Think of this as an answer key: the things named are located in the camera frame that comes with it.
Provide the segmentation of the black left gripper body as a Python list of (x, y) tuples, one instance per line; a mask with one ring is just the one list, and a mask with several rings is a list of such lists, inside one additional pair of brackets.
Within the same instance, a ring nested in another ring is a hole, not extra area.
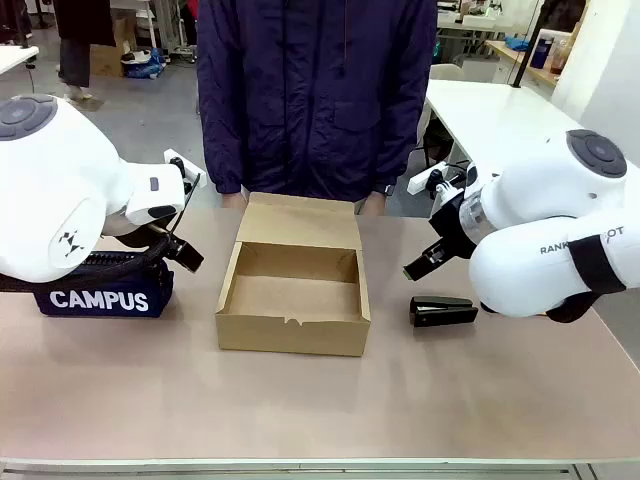
[(130, 248), (155, 248), (160, 244), (164, 249), (170, 249), (173, 246), (172, 235), (163, 222), (140, 226), (130, 233), (116, 235), (115, 239)]

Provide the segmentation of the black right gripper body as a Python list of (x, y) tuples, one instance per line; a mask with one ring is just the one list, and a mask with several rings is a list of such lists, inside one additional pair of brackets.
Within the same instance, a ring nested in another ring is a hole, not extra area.
[(429, 223), (440, 239), (429, 248), (432, 260), (450, 260), (454, 257), (470, 259), (476, 244), (467, 236), (460, 220), (464, 194), (458, 193), (432, 215)]

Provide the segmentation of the person's left hand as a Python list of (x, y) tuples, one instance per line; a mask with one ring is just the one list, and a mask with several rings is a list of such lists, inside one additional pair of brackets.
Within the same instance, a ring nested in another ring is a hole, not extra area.
[(354, 211), (357, 215), (384, 216), (386, 200), (385, 194), (373, 191), (365, 199), (354, 204)]

